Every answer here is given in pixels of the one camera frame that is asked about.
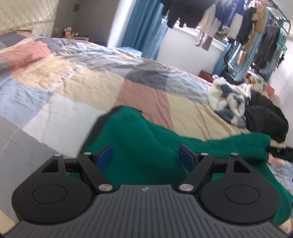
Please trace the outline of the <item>green and white hoodie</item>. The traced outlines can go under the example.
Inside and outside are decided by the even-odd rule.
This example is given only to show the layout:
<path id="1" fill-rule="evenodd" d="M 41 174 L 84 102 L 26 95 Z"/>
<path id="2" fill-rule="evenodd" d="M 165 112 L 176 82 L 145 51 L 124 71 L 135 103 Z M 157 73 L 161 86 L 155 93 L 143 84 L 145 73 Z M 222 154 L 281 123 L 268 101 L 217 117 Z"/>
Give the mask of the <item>green and white hoodie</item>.
<path id="1" fill-rule="evenodd" d="M 266 149 L 271 140 L 262 133 L 202 141 L 156 125 L 134 108 L 119 106 L 97 119 L 80 152 L 96 153 L 106 145 L 113 147 L 113 159 L 103 174 L 114 187 L 122 184 L 179 186 L 188 175 L 178 157 L 182 144 L 195 153 L 205 152 L 217 159 L 238 153 L 278 191 L 281 201 L 274 224 L 279 226 L 291 217 L 292 195 L 267 166 Z"/>

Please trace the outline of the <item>black metal clothes rack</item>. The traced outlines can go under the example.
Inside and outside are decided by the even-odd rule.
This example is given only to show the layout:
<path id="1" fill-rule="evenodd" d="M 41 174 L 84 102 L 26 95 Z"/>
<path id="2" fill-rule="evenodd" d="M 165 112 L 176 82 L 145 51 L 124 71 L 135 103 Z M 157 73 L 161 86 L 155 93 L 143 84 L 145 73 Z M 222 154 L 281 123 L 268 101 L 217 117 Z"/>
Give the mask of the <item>black metal clothes rack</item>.
<path id="1" fill-rule="evenodd" d="M 283 18 L 284 22 L 284 31 L 289 36 L 292 32 L 292 0 L 275 0 L 266 1 L 268 9 L 275 16 Z"/>

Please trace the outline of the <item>black padded jacket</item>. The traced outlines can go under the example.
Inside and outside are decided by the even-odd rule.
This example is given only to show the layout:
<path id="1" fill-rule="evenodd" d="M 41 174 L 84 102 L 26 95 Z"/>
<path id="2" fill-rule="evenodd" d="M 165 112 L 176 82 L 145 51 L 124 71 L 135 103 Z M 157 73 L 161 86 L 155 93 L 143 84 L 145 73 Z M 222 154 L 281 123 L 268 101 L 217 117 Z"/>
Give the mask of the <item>black padded jacket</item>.
<path id="1" fill-rule="evenodd" d="M 289 123 L 282 110 L 259 92 L 251 91 L 251 100 L 245 107 L 246 128 L 261 132 L 282 143 L 289 131 Z"/>

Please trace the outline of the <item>pink box on floor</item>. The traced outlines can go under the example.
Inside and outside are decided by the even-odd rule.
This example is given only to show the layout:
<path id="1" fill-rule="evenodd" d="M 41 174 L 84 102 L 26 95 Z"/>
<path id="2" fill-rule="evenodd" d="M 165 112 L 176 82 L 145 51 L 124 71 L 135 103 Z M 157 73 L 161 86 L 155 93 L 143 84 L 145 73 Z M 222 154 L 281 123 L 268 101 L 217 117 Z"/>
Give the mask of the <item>pink box on floor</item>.
<path id="1" fill-rule="evenodd" d="M 266 88 L 264 89 L 267 94 L 272 97 L 274 96 L 274 93 L 275 93 L 275 89 L 273 87 L 271 87 L 270 85 L 267 85 Z"/>

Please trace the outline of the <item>white and grey fleece garment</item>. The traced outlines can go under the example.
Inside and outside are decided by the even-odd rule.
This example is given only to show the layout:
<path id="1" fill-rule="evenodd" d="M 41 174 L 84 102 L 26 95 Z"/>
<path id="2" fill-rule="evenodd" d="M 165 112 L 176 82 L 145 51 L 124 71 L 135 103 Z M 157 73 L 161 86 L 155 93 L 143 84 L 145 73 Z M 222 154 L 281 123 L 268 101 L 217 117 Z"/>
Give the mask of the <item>white and grey fleece garment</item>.
<path id="1" fill-rule="evenodd" d="M 231 125 L 246 127 L 245 107 L 251 100 L 248 85 L 230 84 L 224 77 L 218 75 L 213 75 L 213 80 L 207 95 L 211 110 Z"/>

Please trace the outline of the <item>polka dot bag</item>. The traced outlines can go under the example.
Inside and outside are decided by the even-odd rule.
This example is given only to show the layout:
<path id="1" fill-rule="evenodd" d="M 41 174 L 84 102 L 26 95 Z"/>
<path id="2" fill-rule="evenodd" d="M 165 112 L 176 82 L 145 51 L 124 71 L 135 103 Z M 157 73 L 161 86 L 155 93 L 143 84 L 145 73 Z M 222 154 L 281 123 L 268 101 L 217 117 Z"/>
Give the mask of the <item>polka dot bag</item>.
<path id="1" fill-rule="evenodd" d="M 268 83 L 261 76 L 251 71 L 247 72 L 246 79 L 249 82 L 249 88 L 259 93 L 262 93 L 268 85 Z"/>

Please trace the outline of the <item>patchwork plaid bed quilt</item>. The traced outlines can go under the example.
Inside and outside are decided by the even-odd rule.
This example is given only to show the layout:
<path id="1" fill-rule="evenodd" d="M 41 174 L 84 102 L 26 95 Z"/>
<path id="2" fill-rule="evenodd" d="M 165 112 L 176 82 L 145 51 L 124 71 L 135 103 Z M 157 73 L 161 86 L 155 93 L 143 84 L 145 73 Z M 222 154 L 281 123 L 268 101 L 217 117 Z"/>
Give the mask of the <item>patchwork plaid bed quilt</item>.
<path id="1" fill-rule="evenodd" d="M 44 164 L 57 153 L 83 154 L 95 122 L 114 107 L 202 141 L 256 133 L 211 110 L 212 85 L 116 48 L 1 35 L 1 215 L 15 222 L 1 237 L 292 237 L 292 212 L 274 224 L 280 195 L 250 165 L 249 174 L 213 174 L 199 192 L 171 184 L 40 191 Z M 292 195 L 292 163 L 268 154 L 268 168 Z"/>

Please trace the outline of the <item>bottles on nightstand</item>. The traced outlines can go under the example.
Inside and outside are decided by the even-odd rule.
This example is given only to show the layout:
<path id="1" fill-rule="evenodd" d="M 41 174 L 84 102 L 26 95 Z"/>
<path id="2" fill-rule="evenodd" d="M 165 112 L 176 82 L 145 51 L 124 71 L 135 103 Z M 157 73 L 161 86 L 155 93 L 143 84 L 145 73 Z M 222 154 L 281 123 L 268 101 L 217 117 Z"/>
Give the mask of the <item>bottles on nightstand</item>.
<path id="1" fill-rule="evenodd" d="M 62 29 L 62 38 L 74 39 L 79 35 L 78 32 L 74 32 L 71 27 L 65 27 Z"/>

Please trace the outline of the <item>blue window curtain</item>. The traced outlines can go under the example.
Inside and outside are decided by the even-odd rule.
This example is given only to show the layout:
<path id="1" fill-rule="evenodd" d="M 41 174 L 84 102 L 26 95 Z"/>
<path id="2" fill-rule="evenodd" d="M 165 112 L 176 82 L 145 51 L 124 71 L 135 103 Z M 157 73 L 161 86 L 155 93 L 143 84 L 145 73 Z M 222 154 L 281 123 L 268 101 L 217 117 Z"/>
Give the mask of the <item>blue window curtain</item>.
<path id="1" fill-rule="evenodd" d="M 160 1 L 136 1 L 122 47 L 131 47 L 143 58 L 156 60 L 168 31 L 163 4 Z"/>

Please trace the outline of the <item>quilted beige headboard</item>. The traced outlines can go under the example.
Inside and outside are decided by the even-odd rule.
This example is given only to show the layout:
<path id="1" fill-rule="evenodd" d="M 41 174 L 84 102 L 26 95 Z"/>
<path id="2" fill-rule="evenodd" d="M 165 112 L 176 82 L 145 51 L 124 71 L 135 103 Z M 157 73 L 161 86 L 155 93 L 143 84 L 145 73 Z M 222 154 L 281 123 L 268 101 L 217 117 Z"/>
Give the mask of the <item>quilted beige headboard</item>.
<path id="1" fill-rule="evenodd" d="M 32 30 L 40 36 L 51 36 L 58 0 L 1 0 L 1 35 L 16 30 Z"/>

